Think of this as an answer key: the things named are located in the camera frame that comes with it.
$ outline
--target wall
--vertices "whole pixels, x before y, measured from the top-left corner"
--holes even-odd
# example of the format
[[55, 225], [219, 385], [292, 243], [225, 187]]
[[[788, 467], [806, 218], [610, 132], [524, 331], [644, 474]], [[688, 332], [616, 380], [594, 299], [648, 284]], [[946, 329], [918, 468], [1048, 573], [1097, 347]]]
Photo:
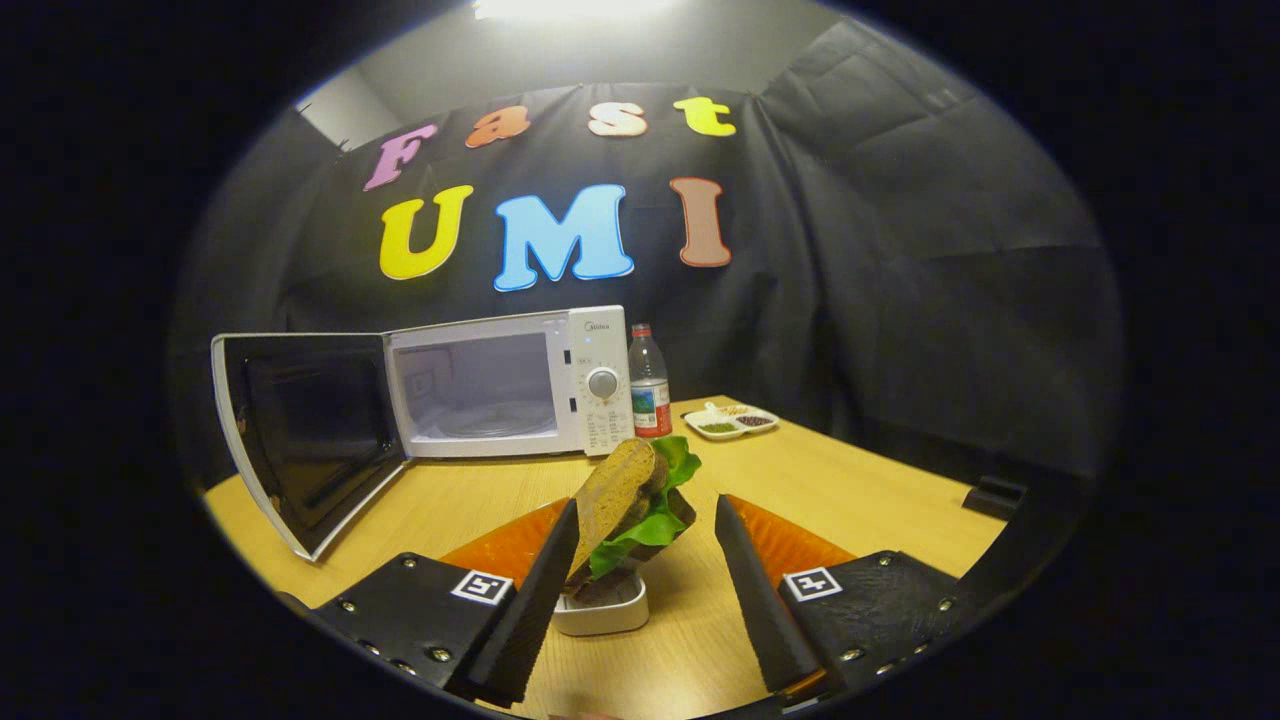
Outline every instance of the wall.
[[[352, 150], [436, 113], [580, 82], [762, 92], [838, 17], [809, 0], [669, 0], [621, 19], [477, 20], [461, 3], [321, 87], [305, 114], [335, 142], [348, 137], [343, 149]], [[370, 96], [390, 117], [351, 108]]]
[[360, 147], [406, 122], [383, 102], [358, 67], [347, 68], [294, 108], [343, 150]]

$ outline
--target letter a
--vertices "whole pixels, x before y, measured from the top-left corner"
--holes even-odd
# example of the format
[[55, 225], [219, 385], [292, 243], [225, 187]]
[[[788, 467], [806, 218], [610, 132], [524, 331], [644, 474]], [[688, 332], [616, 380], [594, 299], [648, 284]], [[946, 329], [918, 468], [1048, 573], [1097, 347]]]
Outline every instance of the letter a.
[[476, 131], [467, 136], [466, 146], [484, 147], [495, 140], [515, 137], [529, 129], [529, 126], [532, 124], [527, 118], [529, 109], [524, 105], [512, 105], [511, 108], [489, 113], [476, 120], [474, 126]]

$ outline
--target microwave window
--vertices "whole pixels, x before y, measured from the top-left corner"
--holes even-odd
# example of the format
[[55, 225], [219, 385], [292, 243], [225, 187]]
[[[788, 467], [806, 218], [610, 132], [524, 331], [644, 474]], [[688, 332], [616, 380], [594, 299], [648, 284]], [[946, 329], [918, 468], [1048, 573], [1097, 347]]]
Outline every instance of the microwave window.
[[305, 525], [319, 523], [387, 454], [378, 368], [365, 359], [252, 363], [264, 450]]
[[556, 433], [545, 334], [468, 340], [398, 354], [415, 439]]

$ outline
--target foam letter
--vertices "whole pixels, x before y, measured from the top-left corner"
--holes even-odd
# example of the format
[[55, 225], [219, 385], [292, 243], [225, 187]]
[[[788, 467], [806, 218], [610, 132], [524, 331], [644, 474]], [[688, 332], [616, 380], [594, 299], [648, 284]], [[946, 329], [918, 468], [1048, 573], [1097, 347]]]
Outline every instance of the foam letter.
[[728, 108], [726, 105], [717, 105], [710, 97], [677, 100], [676, 109], [685, 111], [685, 122], [689, 123], [689, 127], [694, 132], [713, 135], [716, 137], [726, 137], [737, 132], [736, 127], [719, 122], [716, 114], [728, 113]]
[[644, 108], [635, 102], [600, 102], [588, 114], [594, 118], [586, 123], [588, 129], [604, 137], [635, 137], [649, 129], [649, 123], [639, 117]]
[[703, 178], [675, 178], [671, 190], [685, 205], [685, 249], [680, 251], [680, 260], [694, 268], [728, 265], [733, 254], [721, 240], [716, 211], [716, 199], [723, 192], [721, 186]]
[[493, 287], [511, 292], [538, 282], [538, 274], [529, 266], [529, 250], [547, 277], [559, 282], [575, 245], [579, 259], [573, 264], [573, 277], [594, 281], [628, 274], [635, 263], [622, 251], [618, 232], [618, 204], [626, 193], [621, 184], [584, 187], [561, 222], [556, 222], [536, 195], [513, 197], [498, 205], [495, 211], [507, 222], [507, 236], [502, 274], [494, 278]]
[[399, 177], [399, 164], [408, 163], [417, 155], [417, 147], [422, 145], [421, 141], [435, 135], [435, 126], [426, 126], [425, 128], [417, 128], [413, 132], [407, 132], [399, 137], [393, 137], [383, 143], [383, 156], [378, 159], [378, 167], [374, 169], [374, 177], [369, 178], [365, 183], [365, 190], [370, 191], [380, 184], [387, 184], [393, 179]]
[[494, 140], [506, 140], [517, 136], [532, 124], [527, 118], [529, 108], [524, 105], [512, 105], [511, 108], [489, 113], [472, 126], [476, 131], [467, 136], [466, 145], [467, 147], [483, 147]]
[[458, 246], [462, 201], [474, 191], [470, 184], [460, 184], [435, 193], [431, 201], [440, 206], [440, 218], [435, 222], [435, 242], [420, 252], [410, 251], [408, 238], [413, 229], [413, 215], [422, 209], [424, 202], [415, 199], [388, 208], [383, 213], [383, 247], [378, 254], [383, 274], [393, 281], [407, 281], [443, 265]]

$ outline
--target microwave control panel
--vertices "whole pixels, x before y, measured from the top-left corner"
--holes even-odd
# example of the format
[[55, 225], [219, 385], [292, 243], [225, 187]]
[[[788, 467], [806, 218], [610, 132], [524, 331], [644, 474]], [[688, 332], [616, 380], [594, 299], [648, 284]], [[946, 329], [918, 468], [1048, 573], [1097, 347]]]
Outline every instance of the microwave control panel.
[[568, 340], [582, 450], [608, 455], [635, 437], [622, 307], [571, 310]]

